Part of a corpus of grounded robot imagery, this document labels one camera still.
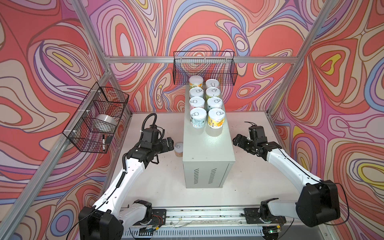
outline gray metal box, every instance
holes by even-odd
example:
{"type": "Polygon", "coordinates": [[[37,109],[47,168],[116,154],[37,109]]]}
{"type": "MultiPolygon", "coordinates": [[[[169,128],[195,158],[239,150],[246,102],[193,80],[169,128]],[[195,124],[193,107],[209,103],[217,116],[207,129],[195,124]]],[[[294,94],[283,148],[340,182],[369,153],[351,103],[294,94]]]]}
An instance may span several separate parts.
{"type": "Polygon", "coordinates": [[[220,129],[212,129],[207,124],[203,128],[196,129],[190,123],[189,112],[189,85],[187,85],[183,149],[185,185],[187,188],[223,187],[235,162],[227,117],[220,129]]]}

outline white table surface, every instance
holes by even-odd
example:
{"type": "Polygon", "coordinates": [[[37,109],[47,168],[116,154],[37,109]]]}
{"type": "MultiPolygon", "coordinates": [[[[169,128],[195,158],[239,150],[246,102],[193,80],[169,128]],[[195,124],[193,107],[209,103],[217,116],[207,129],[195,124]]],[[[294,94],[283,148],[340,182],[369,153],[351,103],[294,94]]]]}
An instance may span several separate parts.
{"type": "MultiPolygon", "coordinates": [[[[122,168],[122,155],[139,140],[141,125],[147,115],[133,114],[114,178],[122,168]]],[[[264,127],[268,141],[277,142],[264,112],[227,113],[227,119],[231,138],[239,133],[247,136],[250,124],[244,121],[251,121],[264,127]]],[[[158,113],[156,125],[166,130],[164,137],[172,137],[175,143],[183,141],[184,113],[158,113]]],[[[273,165],[239,147],[232,147],[236,162],[223,188],[187,189],[182,158],[171,151],[159,155],[160,164],[148,165],[129,191],[123,207],[137,199],[151,202],[153,207],[257,205],[273,197],[298,199],[294,185],[273,165]]]]}

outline black cable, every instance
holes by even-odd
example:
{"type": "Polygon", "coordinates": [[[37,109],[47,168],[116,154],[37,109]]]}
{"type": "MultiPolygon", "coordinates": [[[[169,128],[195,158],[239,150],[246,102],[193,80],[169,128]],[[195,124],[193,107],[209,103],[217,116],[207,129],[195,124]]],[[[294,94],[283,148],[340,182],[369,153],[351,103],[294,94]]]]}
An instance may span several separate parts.
{"type": "Polygon", "coordinates": [[[278,237],[276,240],[279,240],[280,238],[282,238],[282,237],[284,236],[284,234],[286,234],[286,233],[288,232],[288,230],[289,230],[289,228],[292,226],[294,220],[295,220],[295,219],[292,220],[291,225],[289,225],[289,227],[287,228],[287,230],[285,230],[285,232],[284,232],[280,237],[278,237]]]}
{"type": "Polygon", "coordinates": [[[135,147],[138,147],[141,143],[141,140],[143,139],[143,131],[144,131],[144,128],[145,128],[145,124],[147,122],[147,120],[151,117],[151,116],[155,116],[155,118],[153,119],[153,123],[152,125],[155,125],[156,123],[156,120],[157,120],[157,114],[156,113],[151,113],[149,114],[148,116],[145,117],[144,121],[143,121],[143,124],[141,125],[141,135],[140,135],[140,139],[139,141],[136,143],[135,147]]]}
{"type": "Polygon", "coordinates": [[[161,139],[163,139],[164,134],[166,133],[166,131],[165,131],[165,129],[162,128],[162,127],[159,127],[159,126],[157,126],[157,127],[163,129],[162,134],[161,134],[161,137],[160,137],[160,140],[161,140],[161,139]]]}
{"type": "Polygon", "coordinates": [[[131,232],[131,228],[129,228],[129,232],[131,233],[131,236],[133,237],[134,240],[137,240],[137,238],[135,238],[131,232]]]}
{"type": "MultiPolygon", "coordinates": [[[[280,148],[278,148],[279,151],[281,152],[281,154],[284,155],[285,158],[287,158],[289,161],[291,161],[281,150],[280,148]]],[[[296,166],[298,169],[300,169],[305,175],[307,175],[309,178],[311,178],[312,180],[318,182],[318,183],[323,183],[323,184],[329,184],[329,185],[332,185],[332,184],[339,184],[341,186],[341,190],[343,191],[344,193],[344,197],[345,197],[345,203],[347,205],[347,217],[345,218],[345,220],[341,223],[337,223],[337,224],[329,224],[329,223],[324,223],[325,225],[330,225],[330,226],[337,226],[337,225],[341,225],[341,224],[344,224],[346,223],[348,220],[349,220],[349,205],[348,205],[348,199],[347,199],[347,194],[345,193],[345,190],[344,190],[344,187],[341,185],[341,183],[339,182],[334,182],[334,183],[327,183],[327,182],[320,182],[314,178],[312,178],[311,176],[309,176],[304,170],[302,170],[301,168],[299,168],[298,166],[296,166]]]]}
{"type": "Polygon", "coordinates": [[[84,219],[86,219],[87,217],[89,217],[90,215],[92,215],[94,212],[96,212],[99,208],[101,208],[101,206],[104,205],[104,203],[106,203],[108,201],[108,199],[112,196],[112,194],[116,191],[117,187],[113,190],[113,192],[109,195],[109,197],[107,198],[107,200],[105,200],[105,202],[103,202],[98,208],[96,208],[95,210],[93,210],[90,214],[86,215],[85,217],[83,217],[82,219],[80,219],[77,223],[75,223],[75,225],[69,230],[68,234],[67,234],[67,237],[65,238],[65,240],[68,240],[68,237],[71,233],[71,231],[74,229],[74,227],[76,227],[76,225],[78,225],[81,221],[83,221],[84,219]]]}
{"type": "Polygon", "coordinates": [[[254,123],[254,122],[247,122],[247,123],[250,123],[250,124],[252,124],[252,125],[256,125],[256,126],[257,126],[257,124],[256,124],[256,123],[254,123]]]}
{"type": "Polygon", "coordinates": [[[116,188],[119,188],[125,175],[127,174],[127,163],[125,162],[125,158],[127,157],[128,153],[124,153],[124,155],[122,156],[122,168],[125,170],[121,173],[121,176],[120,176],[120,179],[118,181],[118,183],[116,184],[116,188]]]}
{"type": "Polygon", "coordinates": [[[325,225],[330,225],[330,226],[337,226],[337,225],[344,224],[344,223],[346,223],[346,222],[348,221],[348,219],[349,219],[349,205],[348,205],[347,195],[345,194],[344,187],[343,187],[340,183],[338,183],[338,182],[336,182],[336,183],[334,183],[334,184],[339,184],[339,185],[341,186],[341,189],[342,189],[342,191],[343,191],[343,193],[344,193],[345,203],[346,203],[346,205],[347,205],[348,213],[347,213],[347,218],[345,218],[345,220],[344,220],[343,222],[341,222],[341,223],[336,223],[336,224],[325,223],[325,225]]]}

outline metal frame bar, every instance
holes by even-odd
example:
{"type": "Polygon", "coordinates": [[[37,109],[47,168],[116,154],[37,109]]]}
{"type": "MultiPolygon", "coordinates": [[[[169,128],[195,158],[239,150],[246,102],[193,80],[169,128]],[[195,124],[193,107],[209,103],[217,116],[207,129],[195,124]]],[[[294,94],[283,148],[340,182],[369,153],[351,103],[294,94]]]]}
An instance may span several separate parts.
{"type": "MultiPolygon", "coordinates": [[[[91,44],[95,48],[96,54],[99,58],[99,61],[103,65],[104,70],[108,71],[108,72],[112,72],[111,67],[109,66],[109,64],[106,61],[105,52],[104,52],[103,48],[101,47],[99,38],[97,37],[95,30],[92,27],[91,19],[89,18],[88,13],[87,13],[84,5],[81,3],[81,0],[72,0],[72,5],[74,8],[74,11],[76,12],[77,16],[79,17],[81,24],[84,27],[85,33],[87,34],[91,44]]],[[[111,80],[112,80],[111,84],[114,88],[121,89],[114,74],[112,75],[111,80]]]]}
{"type": "MultiPolygon", "coordinates": [[[[110,72],[105,72],[99,80],[99,85],[104,86],[110,77],[110,72]]],[[[84,99],[83,104],[79,107],[78,111],[74,114],[71,122],[67,125],[66,129],[72,129],[76,122],[83,114],[82,110],[85,110],[96,94],[97,84],[90,91],[88,97],[84,99]]],[[[12,237],[17,227],[23,220],[24,216],[28,212],[29,208],[33,204],[40,190],[43,188],[48,177],[54,170],[57,162],[60,160],[65,150],[69,146],[70,141],[64,134],[61,134],[56,141],[47,157],[45,157],[42,164],[39,166],[35,174],[29,180],[20,196],[17,198],[11,209],[8,211],[2,222],[0,223],[0,240],[8,240],[12,237]]]]}
{"type": "Polygon", "coordinates": [[[271,125],[271,128],[272,128],[272,130],[273,130],[273,133],[275,134],[275,137],[277,138],[277,141],[278,141],[279,145],[280,145],[285,151],[287,151],[287,150],[285,149],[284,144],[283,144],[283,140],[282,140],[281,137],[280,137],[279,131],[277,130],[276,125],[273,123],[273,120],[272,120],[271,116],[270,116],[268,113],[266,113],[266,112],[265,112],[265,116],[266,116],[266,118],[268,119],[269,125],[271,125]]]}
{"type": "MultiPolygon", "coordinates": [[[[273,125],[273,122],[271,122],[270,116],[268,116],[268,112],[275,107],[275,105],[278,103],[277,100],[284,94],[286,87],[293,80],[293,77],[297,72],[298,67],[300,66],[300,63],[303,61],[307,51],[309,50],[311,44],[313,43],[316,35],[318,34],[319,30],[324,24],[326,18],[328,17],[336,1],[337,0],[326,0],[326,2],[324,3],[323,7],[319,12],[318,17],[314,22],[314,25],[309,31],[308,36],[304,40],[303,45],[301,46],[299,50],[299,54],[297,56],[234,57],[234,61],[236,63],[291,63],[291,64],[294,64],[293,67],[291,67],[290,70],[288,71],[286,78],[284,79],[283,83],[280,85],[277,93],[275,94],[272,100],[272,103],[268,108],[267,118],[270,121],[270,123],[272,123],[271,126],[273,125]]],[[[170,56],[143,56],[143,57],[105,56],[103,48],[101,47],[99,39],[92,27],[92,23],[86,12],[85,7],[83,6],[80,0],[72,0],[72,4],[76,14],[80,19],[81,24],[84,27],[84,30],[87,36],[90,39],[91,44],[95,48],[96,54],[101,64],[104,67],[105,72],[103,76],[100,78],[100,80],[98,81],[100,86],[105,86],[107,81],[109,79],[112,79],[111,81],[112,86],[117,89],[120,89],[120,85],[116,77],[114,76],[114,74],[112,74],[112,70],[110,68],[111,63],[173,63],[173,57],[170,57],[170,56]]],[[[84,100],[84,104],[79,108],[79,110],[85,109],[85,107],[88,105],[87,103],[89,103],[89,101],[93,98],[94,94],[95,94],[95,91],[92,91],[88,96],[88,98],[84,100]]],[[[71,127],[72,124],[76,124],[76,121],[78,121],[81,114],[82,113],[79,111],[76,112],[75,116],[71,121],[71,124],[69,124],[68,127],[71,127]]],[[[123,142],[124,141],[122,140],[119,144],[119,148],[118,148],[119,151],[121,150],[121,146],[123,142]]],[[[24,190],[22,191],[22,193],[20,194],[16,202],[12,205],[11,209],[8,211],[7,215],[4,217],[3,221],[0,223],[0,240],[8,240],[12,237],[13,233],[15,232],[18,225],[22,221],[23,217],[29,210],[33,201],[36,199],[36,196],[44,186],[47,178],[50,176],[51,172],[53,171],[57,162],[61,158],[62,154],[65,152],[68,145],[69,145],[69,140],[64,135],[61,135],[59,140],[57,140],[52,150],[49,152],[49,154],[43,161],[43,163],[37,169],[36,173],[28,182],[27,186],[24,188],[24,190]]],[[[115,155],[117,157],[114,157],[114,159],[111,161],[111,164],[116,164],[119,157],[119,154],[117,154],[118,152],[116,152],[115,155]]],[[[112,175],[113,175],[113,171],[112,173],[108,173],[107,179],[104,183],[105,186],[108,186],[107,181],[110,181],[110,179],[112,178],[112,175]]]]}
{"type": "Polygon", "coordinates": [[[270,113],[277,106],[277,104],[279,104],[278,100],[284,95],[287,87],[293,81],[296,72],[299,70],[301,63],[305,58],[305,55],[310,49],[313,41],[315,40],[322,26],[324,25],[329,13],[332,11],[336,2],[337,0],[326,0],[325,3],[323,4],[322,8],[320,9],[319,15],[317,15],[317,18],[315,19],[312,25],[312,28],[308,33],[308,36],[305,38],[303,44],[300,47],[299,54],[297,55],[298,59],[296,63],[288,70],[286,77],[284,78],[283,82],[280,84],[279,88],[277,89],[277,92],[274,95],[271,101],[271,104],[267,109],[268,113],[270,113]]]}
{"type": "MultiPolygon", "coordinates": [[[[106,56],[107,63],[173,63],[172,56],[106,56]]],[[[234,56],[235,63],[295,63],[297,61],[295,56],[287,57],[240,57],[234,56]]]]}

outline white can lid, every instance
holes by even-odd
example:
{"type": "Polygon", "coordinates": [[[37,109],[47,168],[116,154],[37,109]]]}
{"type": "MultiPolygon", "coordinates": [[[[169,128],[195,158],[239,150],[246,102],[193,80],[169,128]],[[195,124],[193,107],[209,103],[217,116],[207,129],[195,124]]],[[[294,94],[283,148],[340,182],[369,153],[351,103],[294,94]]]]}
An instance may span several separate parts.
{"type": "Polygon", "coordinates": [[[223,105],[223,100],[218,97],[209,98],[207,104],[213,108],[220,108],[223,105]]]}
{"type": "Polygon", "coordinates": [[[203,78],[200,77],[199,75],[193,75],[189,78],[189,82],[192,84],[202,84],[203,78]]]}
{"type": "Polygon", "coordinates": [[[220,95],[220,89],[218,89],[218,88],[207,88],[205,93],[208,96],[210,96],[210,97],[216,97],[216,96],[220,95]]]}
{"type": "Polygon", "coordinates": [[[203,119],[207,116],[207,112],[203,108],[194,108],[191,110],[190,114],[194,119],[203,119]]]}
{"type": "Polygon", "coordinates": [[[217,88],[219,86],[219,82],[216,79],[208,79],[205,81],[205,85],[207,88],[215,87],[217,88]]]}
{"type": "Polygon", "coordinates": [[[212,108],[211,110],[209,110],[208,115],[214,120],[221,120],[225,117],[225,112],[223,109],[220,108],[212,108]]]}
{"type": "Polygon", "coordinates": [[[205,100],[202,97],[191,97],[189,100],[189,104],[191,106],[203,106],[205,103],[205,100]]]}
{"type": "Polygon", "coordinates": [[[204,94],[204,90],[198,87],[191,88],[189,94],[194,97],[200,97],[204,94]]]}
{"type": "Polygon", "coordinates": [[[178,153],[183,152],[183,142],[177,142],[173,147],[175,152],[178,152],[178,153]]]}

